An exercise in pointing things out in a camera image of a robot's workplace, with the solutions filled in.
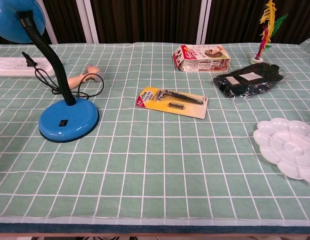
tool package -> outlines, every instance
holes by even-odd
[[[162,112],[204,119],[208,98],[185,92],[147,87],[137,98],[136,106]]]

cardboard box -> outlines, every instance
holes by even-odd
[[[222,45],[181,45],[174,52],[173,60],[184,72],[224,72],[230,56]]]

green feather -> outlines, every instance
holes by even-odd
[[[277,30],[279,29],[281,23],[287,18],[287,15],[288,15],[288,13],[287,13],[286,15],[284,15],[284,16],[282,16],[282,17],[280,17],[279,19],[276,20],[276,22],[275,22],[275,24],[274,24],[274,30],[273,30],[273,32],[271,33],[271,36],[270,36],[270,37],[275,36],[275,34],[276,34]]]

desk lamp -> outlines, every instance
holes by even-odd
[[[45,18],[35,0],[0,0],[0,36],[16,43],[33,42],[52,65],[64,98],[42,113],[40,133],[52,142],[70,142],[95,128],[99,112],[89,100],[72,95],[60,59],[41,36],[44,30]]]

white power strip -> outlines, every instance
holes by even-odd
[[[48,60],[44,57],[32,58],[38,65],[38,69],[43,69],[50,77],[55,75],[54,69]],[[27,66],[24,57],[0,57],[0,77],[6,78],[22,78],[35,77],[35,69]]]

